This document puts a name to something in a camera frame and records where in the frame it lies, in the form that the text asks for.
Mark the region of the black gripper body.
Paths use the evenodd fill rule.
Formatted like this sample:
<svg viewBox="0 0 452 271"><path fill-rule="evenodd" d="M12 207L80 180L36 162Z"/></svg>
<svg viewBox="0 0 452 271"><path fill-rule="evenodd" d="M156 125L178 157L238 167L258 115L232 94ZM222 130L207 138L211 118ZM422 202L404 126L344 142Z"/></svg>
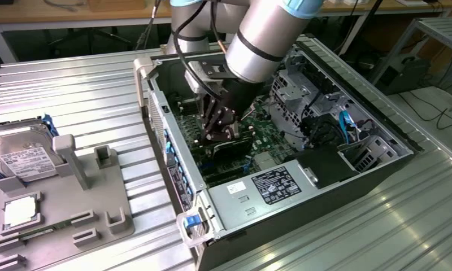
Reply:
<svg viewBox="0 0 452 271"><path fill-rule="evenodd" d="M262 88L262 83L254 84L244 80L223 80L220 100L218 102L219 109L216 110L219 116L222 118L227 115L242 116Z"/></svg>

